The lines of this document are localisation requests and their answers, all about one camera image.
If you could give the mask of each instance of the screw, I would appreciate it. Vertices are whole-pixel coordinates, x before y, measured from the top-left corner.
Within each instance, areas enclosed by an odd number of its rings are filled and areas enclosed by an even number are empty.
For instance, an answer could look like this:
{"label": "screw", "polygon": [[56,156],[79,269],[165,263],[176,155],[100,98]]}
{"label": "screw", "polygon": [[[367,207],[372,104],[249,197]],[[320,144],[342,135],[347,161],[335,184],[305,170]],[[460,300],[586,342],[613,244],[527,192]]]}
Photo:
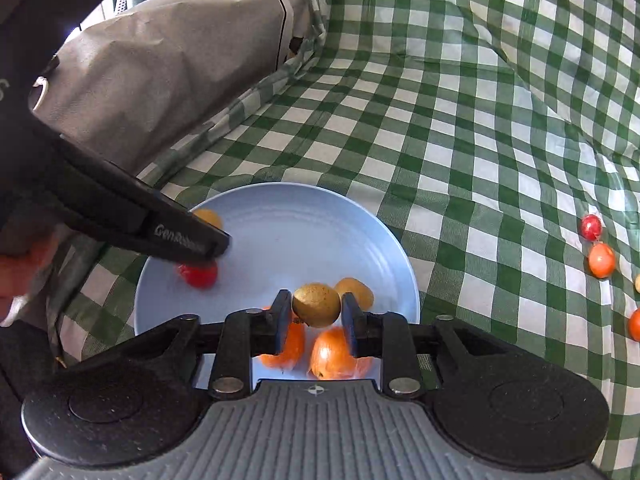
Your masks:
{"label": "screw", "polygon": [[244,388],[244,383],[236,377],[220,377],[211,387],[219,394],[236,394]]}
{"label": "screw", "polygon": [[420,389],[420,383],[411,377],[398,377],[389,381],[389,389],[396,395],[410,395]]}

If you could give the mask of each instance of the checkered fabric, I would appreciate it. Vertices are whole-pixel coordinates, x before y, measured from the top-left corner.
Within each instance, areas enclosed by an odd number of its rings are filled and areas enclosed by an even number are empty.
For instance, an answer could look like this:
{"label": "checkered fabric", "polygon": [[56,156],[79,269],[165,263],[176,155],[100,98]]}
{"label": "checkered fabric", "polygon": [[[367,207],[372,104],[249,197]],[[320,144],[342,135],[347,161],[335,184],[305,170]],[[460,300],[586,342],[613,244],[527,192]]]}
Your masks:
{"label": "checkered fabric", "polygon": [[[637,1],[311,0],[312,61],[145,177],[187,207],[279,180],[361,203],[409,255],[422,322],[457,316],[589,378],[611,409],[595,463],[638,479]],[[617,254],[608,280],[586,265],[586,213]],[[59,323],[69,358],[133,335],[143,263],[107,250]]]}

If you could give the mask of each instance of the potato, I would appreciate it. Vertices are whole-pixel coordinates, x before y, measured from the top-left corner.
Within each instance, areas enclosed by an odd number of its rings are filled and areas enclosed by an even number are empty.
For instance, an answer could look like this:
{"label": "potato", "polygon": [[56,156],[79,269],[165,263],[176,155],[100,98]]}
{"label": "potato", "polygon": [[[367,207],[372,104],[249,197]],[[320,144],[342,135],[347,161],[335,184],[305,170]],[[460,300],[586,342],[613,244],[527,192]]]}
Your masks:
{"label": "potato", "polygon": [[369,310],[373,306],[373,292],[364,283],[355,278],[343,278],[334,286],[335,291],[342,297],[350,292],[356,298],[362,310]]}
{"label": "potato", "polygon": [[340,296],[324,283],[307,283],[293,293],[292,308],[309,326],[324,328],[340,316]]}

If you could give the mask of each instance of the red tomato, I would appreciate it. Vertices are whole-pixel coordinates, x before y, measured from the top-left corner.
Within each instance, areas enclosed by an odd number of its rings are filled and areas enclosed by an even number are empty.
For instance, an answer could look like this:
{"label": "red tomato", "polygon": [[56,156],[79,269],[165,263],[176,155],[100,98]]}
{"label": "red tomato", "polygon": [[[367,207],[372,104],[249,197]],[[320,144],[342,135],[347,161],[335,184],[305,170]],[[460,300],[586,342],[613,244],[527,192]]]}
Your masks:
{"label": "red tomato", "polygon": [[629,318],[626,326],[629,329],[629,335],[634,341],[640,341],[640,309],[636,310]]}
{"label": "red tomato", "polygon": [[606,278],[616,269],[616,255],[602,242],[594,244],[589,252],[589,268],[596,278]]}
{"label": "red tomato", "polygon": [[218,265],[213,262],[209,267],[178,266],[178,274],[195,288],[209,288],[218,278]]}
{"label": "red tomato", "polygon": [[587,215],[582,219],[580,232],[587,240],[594,242],[602,234],[602,222],[596,215]]}

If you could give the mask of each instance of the blue plate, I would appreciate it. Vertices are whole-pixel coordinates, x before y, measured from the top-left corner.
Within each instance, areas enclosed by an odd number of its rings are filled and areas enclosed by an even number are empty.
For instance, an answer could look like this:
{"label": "blue plate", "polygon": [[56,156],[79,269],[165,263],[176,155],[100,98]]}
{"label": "blue plate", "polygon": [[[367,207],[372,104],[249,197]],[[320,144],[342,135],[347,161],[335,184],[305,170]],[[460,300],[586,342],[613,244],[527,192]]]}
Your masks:
{"label": "blue plate", "polygon": [[[386,226],[352,200],[321,187],[273,182],[232,189],[200,208],[215,210],[232,237],[218,260],[218,281],[197,290],[178,276],[175,264],[149,258],[136,291],[136,334],[180,314],[198,314],[203,323],[223,321],[236,310],[270,305],[281,288],[293,292],[310,282],[333,286],[347,276],[373,291],[372,312],[399,312],[419,322],[409,259]],[[266,368],[255,358],[254,381],[308,378],[319,332],[306,328],[305,355],[291,372]],[[211,364],[212,356],[206,356],[198,387],[206,387]],[[376,363],[369,376],[376,378],[378,370]]]}

